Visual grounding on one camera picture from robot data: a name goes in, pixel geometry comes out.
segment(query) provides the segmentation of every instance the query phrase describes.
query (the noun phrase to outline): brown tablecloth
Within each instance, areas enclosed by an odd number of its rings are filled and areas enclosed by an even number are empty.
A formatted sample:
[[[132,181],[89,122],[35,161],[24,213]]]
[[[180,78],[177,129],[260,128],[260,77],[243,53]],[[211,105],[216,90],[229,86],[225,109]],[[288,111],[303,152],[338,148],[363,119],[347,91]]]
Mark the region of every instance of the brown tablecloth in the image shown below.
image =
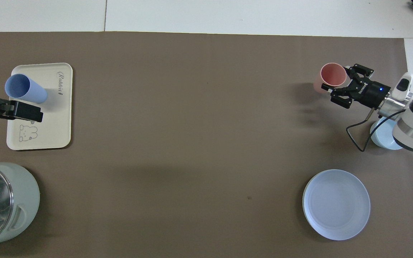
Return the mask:
[[[17,65],[53,62],[74,69],[72,142],[13,151],[0,119],[0,161],[41,188],[0,257],[413,257],[413,153],[359,152],[345,127],[369,110],[311,86],[327,62],[395,85],[402,39],[0,33],[0,97]],[[341,242],[302,209],[308,180],[330,168],[371,199],[364,230]]]

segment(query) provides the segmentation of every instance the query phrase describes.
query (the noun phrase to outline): white tray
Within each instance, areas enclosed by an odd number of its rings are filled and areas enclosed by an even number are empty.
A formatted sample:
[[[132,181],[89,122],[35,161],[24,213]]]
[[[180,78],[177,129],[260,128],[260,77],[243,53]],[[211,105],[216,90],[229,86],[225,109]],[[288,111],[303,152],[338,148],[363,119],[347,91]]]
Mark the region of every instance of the white tray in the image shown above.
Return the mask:
[[[39,106],[41,123],[8,120],[6,143],[13,150],[55,149],[71,141],[72,68],[67,63],[19,65],[12,75],[23,73],[47,90],[47,100]]]

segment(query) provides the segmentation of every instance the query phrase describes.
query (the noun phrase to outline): black cable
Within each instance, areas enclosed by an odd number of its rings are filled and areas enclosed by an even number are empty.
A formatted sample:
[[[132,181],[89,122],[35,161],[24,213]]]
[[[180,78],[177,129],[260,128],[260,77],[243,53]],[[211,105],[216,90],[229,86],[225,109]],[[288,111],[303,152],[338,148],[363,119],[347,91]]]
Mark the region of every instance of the black cable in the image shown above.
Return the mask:
[[[347,126],[347,128],[346,128],[347,134],[348,134],[349,138],[351,139],[351,141],[353,142],[353,144],[359,149],[359,151],[360,151],[360,152],[364,152],[364,151],[366,150],[367,144],[369,143],[369,140],[370,140],[371,137],[372,137],[372,134],[375,133],[375,131],[377,130],[377,128],[379,128],[379,126],[381,126],[383,123],[385,123],[388,119],[392,118],[393,116],[396,116],[397,114],[403,113],[404,111],[406,111],[406,110],[403,109],[403,110],[398,111],[398,112],[396,112],[396,113],[394,113],[394,114],[391,114],[390,116],[388,116],[387,118],[385,118],[385,120],[383,120],[382,122],[380,122],[379,124],[377,124],[377,126],[374,128],[374,130],[372,130],[372,132],[369,134],[369,137],[367,138],[366,144],[364,144],[364,148],[363,148],[363,149],[361,149],[361,148],[358,146],[358,144],[356,143],[356,141],[353,139],[353,137],[351,136],[351,134],[350,134],[350,132],[349,132],[349,129],[352,128],[352,127],[358,126],[358,125],[360,125],[360,124],[364,124],[365,122],[367,122],[367,119],[364,120],[364,121],[362,121],[362,122],[360,122],[360,123],[352,124],[351,126]]]

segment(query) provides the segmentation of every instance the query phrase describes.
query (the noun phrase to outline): white pot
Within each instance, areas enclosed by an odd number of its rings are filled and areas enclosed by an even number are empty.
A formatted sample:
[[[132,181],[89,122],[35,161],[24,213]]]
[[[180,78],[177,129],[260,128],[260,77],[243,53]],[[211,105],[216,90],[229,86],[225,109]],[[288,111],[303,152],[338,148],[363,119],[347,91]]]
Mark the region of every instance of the white pot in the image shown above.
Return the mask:
[[[33,175],[13,163],[0,163],[0,242],[22,233],[39,208],[39,187]]]

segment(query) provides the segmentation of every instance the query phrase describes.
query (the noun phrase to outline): white tabletop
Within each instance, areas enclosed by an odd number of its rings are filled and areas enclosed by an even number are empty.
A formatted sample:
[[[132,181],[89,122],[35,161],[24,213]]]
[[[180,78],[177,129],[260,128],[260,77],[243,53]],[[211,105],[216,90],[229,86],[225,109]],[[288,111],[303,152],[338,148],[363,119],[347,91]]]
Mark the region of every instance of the white tabletop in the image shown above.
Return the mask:
[[[405,38],[410,0],[0,0],[0,31],[148,31]]]

